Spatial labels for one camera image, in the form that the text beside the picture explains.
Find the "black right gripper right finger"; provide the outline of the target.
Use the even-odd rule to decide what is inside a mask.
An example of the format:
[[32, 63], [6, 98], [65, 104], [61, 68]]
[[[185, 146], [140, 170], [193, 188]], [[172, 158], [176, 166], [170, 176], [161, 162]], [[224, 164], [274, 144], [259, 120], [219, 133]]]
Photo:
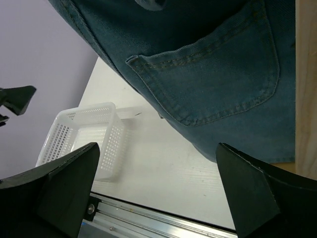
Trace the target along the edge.
[[237, 236], [315, 238], [317, 182], [220, 143], [216, 162]]

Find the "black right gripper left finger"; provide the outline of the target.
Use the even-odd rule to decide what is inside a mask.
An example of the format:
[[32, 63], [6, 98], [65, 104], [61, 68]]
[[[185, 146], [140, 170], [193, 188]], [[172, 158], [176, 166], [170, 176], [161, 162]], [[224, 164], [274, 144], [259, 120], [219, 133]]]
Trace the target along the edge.
[[76, 238], [87, 210], [100, 149], [91, 142], [0, 181], [2, 238]]

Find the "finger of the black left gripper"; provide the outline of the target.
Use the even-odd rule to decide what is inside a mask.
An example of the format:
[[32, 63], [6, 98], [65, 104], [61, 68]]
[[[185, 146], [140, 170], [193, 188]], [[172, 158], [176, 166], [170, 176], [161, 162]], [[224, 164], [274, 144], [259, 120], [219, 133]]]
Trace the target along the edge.
[[37, 89], [28, 85], [15, 88], [0, 89], [0, 105], [17, 116], [24, 114]]

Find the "blue denim skirt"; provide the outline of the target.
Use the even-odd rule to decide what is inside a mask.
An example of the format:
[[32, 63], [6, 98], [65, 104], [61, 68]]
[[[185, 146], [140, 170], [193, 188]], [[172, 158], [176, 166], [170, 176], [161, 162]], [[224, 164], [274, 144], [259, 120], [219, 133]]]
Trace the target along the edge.
[[98, 56], [210, 160], [295, 160], [293, 0], [53, 0]]

